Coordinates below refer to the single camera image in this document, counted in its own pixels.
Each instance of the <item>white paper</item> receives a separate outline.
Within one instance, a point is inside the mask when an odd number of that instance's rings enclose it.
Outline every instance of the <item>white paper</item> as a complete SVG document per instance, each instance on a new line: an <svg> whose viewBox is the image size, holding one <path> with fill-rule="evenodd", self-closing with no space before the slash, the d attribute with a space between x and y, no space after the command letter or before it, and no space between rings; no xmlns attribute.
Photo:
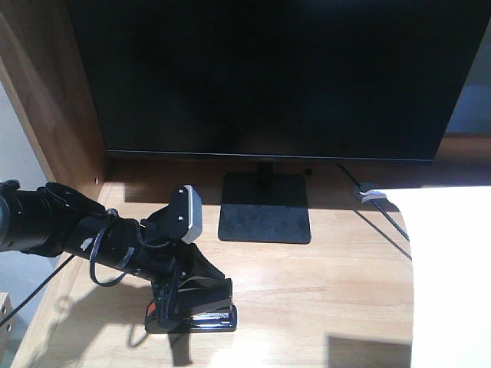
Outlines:
<svg viewBox="0 0 491 368"><path fill-rule="evenodd" d="M413 368L491 367L491 187L379 190L414 267Z"/></svg>

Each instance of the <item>power cord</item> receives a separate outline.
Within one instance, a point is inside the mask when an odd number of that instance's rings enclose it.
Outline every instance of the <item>power cord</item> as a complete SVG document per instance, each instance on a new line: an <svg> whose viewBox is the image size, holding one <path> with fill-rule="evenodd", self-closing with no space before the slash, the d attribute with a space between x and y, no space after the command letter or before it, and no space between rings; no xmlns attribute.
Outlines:
<svg viewBox="0 0 491 368"><path fill-rule="evenodd" d="M358 189L360 189L360 192L366 192L366 189L355 179L355 177L353 175L351 175L351 173L348 171L348 169L346 169L344 167L344 165L341 165L340 163L338 164L338 167L339 169L341 169L341 171L346 174L346 176L358 187ZM409 241L409 235L399 226L399 224L397 224L395 222L395 220L387 213L387 211L385 211L381 205L379 205L377 202L375 202L375 200L373 199L370 199L369 201L373 206L375 206L375 208L378 209L378 211L384 215L384 217L392 224L392 226L394 226L396 228L396 230L399 231L399 233L407 240ZM401 253L403 255L405 255L406 257L408 257L411 261L412 261L412 257L406 253L405 251L402 251L400 247L396 247L397 249L399 249L399 251L401 251Z"/></svg>

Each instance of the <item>wooden edge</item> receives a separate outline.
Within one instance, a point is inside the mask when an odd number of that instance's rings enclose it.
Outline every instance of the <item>wooden edge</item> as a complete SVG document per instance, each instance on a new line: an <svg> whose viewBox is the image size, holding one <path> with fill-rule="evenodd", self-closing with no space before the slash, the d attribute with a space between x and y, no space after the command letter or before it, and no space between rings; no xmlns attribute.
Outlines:
<svg viewBox="0 0 491 368"><path fill-rule="evenodd" d="M64 253L60 257L60 264L69 255ZM68 296L74 285L75 278L82 264L81 258L74 258L60 273L50 281L48 289L39 304L32 319L31 325L24 335L24 339L15 355L12 367L33 367L32 362L42 357L44 348L51 339L51 329L56 328L63 317L64 309L70 304ZM66 298L55 300L55 295L64 295Z"/></svg>
<svg viewBox="0 0 491 368"><path fill-rule="evenodd" d="M0 78L48 180L97 198L105 148L66 2L0 2Z"/></svg>

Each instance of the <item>white wall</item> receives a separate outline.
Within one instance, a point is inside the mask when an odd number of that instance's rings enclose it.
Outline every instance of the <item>white wall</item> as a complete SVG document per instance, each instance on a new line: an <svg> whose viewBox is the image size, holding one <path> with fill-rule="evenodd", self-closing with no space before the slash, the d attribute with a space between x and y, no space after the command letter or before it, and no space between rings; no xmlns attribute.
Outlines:
<svg viewBox="0 0 491 368"><path fill-rule="evenodd" d="M0 84L0 180L19 179L21 188L33 190L46 183L44 173ZM7 291L12 306L19 305L53 271L47 258L18 251L0 253L0 291ZM8 342L1 366L10 366L15 351L31 322L42 292L16 316L17 326Z"/></svg>

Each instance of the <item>wooden side panel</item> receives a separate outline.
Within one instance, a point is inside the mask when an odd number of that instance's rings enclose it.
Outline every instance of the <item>wooden side panel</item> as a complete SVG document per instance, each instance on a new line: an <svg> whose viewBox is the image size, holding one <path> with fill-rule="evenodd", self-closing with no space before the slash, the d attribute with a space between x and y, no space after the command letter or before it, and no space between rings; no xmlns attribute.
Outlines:
<svg viewBox="0 0 491 368"><path fill-rule="evenodd" d="M435 163L489 166L491 136L446 134L438 149Z"/></svg>
<svg viewBox="0 0 491 368"><path fill-rule="evenodd" d="M64 1L0 2L0 78L48 180L96 199L104 141Z"/></svg>

